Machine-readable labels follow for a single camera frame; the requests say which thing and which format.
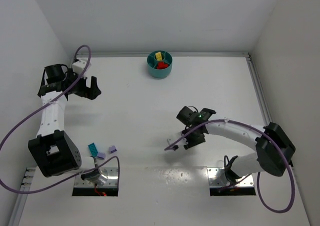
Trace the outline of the teal lego brick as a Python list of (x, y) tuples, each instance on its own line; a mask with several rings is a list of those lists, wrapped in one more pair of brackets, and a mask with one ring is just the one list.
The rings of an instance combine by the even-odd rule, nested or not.
[(88, 149), (89, 149), (92, 157), (97, 157), (99, 152), (98, 152), (97, 147), (94, 143), (89, 144)]

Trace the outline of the purple lego brick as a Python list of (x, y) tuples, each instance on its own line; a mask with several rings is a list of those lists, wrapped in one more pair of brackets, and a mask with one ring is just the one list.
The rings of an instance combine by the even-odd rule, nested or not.
[(115, 152), (117, 152), (117, 148), (116, 148), (114, 145), (112, 145), (112, 146), (110, 146), (110, 147), (108, 148), (108, 152), (109, 152), (110, 154), (115, 153)]

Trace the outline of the long red lego brick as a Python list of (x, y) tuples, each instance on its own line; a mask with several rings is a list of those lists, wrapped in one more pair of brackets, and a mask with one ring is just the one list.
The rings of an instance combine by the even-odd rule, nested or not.
[(163, 62), (158, 62), (156, 68), (157, 68), (158, 70), (163, 69)]

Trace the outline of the long yellow lego brick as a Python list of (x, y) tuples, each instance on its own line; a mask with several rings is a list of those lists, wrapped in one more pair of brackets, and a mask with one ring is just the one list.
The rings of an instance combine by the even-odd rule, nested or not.
[(155, 53), (155, 59), (157, 60), (157, 61), (162, 61), (163, 60), (163, 57), (162, 57), (162, 53), (161, 52), (157, 52), (157, 53)]

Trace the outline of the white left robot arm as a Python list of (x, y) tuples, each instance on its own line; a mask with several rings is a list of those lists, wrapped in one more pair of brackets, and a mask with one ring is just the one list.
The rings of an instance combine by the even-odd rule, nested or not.
[(65, 108), (69, 95), (94, 100), (102, 93), (95, 76), (87, 86), (82, 71), (89, 66), (86, 60), (76, 60), (66, 70), (64, 64), (44, 68), (37, 95), (45, 108), (36, 137), (28, 141), (28, 149), (45, 177), (59, 176), (82, 165), (78, 148), (65, 132)]

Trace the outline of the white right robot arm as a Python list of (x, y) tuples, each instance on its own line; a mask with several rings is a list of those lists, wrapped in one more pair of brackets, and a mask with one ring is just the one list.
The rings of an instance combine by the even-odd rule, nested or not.
[(290, 162), (296, 151), (283, 129), (276, 123), (268, 126), (252, 126), (236, 123), (220, 117), (212, 109), (193, 111), (184, 106), (177, 119), (186, 128), (182, 131), (186, 139), (185, 149), (204, 143), (205, 135), (217, 135), (243, 144), (253, 150), (245, 156), (234, 156), (224, 166), (225, 179), (235, 183), (252, 173), (267, 172), (281, 177), (286, 170), (284, 160)]

